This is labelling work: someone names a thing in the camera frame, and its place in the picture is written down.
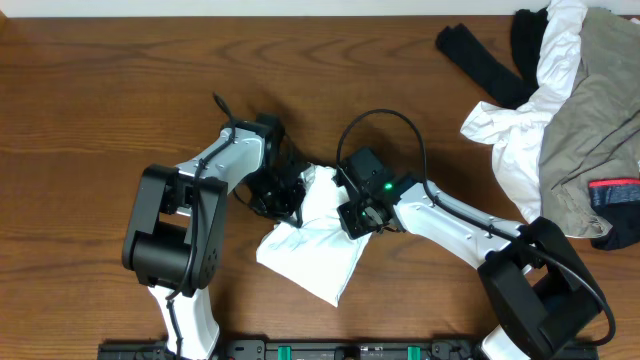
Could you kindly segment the white t-shirt with black logo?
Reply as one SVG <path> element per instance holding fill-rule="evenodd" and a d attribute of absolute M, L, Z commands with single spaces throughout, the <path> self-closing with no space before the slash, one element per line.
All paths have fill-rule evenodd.
<path fill-rule="evenodd" d="M 256 250 L 256 260 L 336 307 L 370 236 L 351 239 L 342 229 L 337 208 L 348 201 L 337 187 L 332 167 L 312 165 L 301 179 L 306 195 L 302 225 L 280 223 Z"/>

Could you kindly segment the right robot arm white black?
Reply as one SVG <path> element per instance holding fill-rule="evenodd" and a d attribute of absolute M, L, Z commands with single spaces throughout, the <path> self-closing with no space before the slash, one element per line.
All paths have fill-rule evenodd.
<path fill-rule="evenodd" d="M 348 200 L 342 228 L 358 238 L 393 226 L 424 237 L 477 271 L 498 327 L 480 344 L 487 359 L 594 359 L 581 330 L 604 309 L 594 277 L 559 227 L 495 218 L 431 181 L 398 177 L 368 147 L 339 161 Z"/>

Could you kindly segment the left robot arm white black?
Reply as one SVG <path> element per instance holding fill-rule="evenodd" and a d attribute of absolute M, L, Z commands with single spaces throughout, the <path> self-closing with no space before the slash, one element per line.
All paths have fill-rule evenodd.
<path fill-rule="evenodd" d="M 239 185 L 251 193 L 257 215 L 294 227 L 302 224 L 307 164 L 283 157 L 280 119 L 259 114 L 230 119 L 219 138 L 174 167 L 152 164 L 142 173 L 122 250 L 161 308 L 169 355 L 208 359 L 220 327 L 212 315 L 208 285 L 220 262 L 229 196 Z"/>

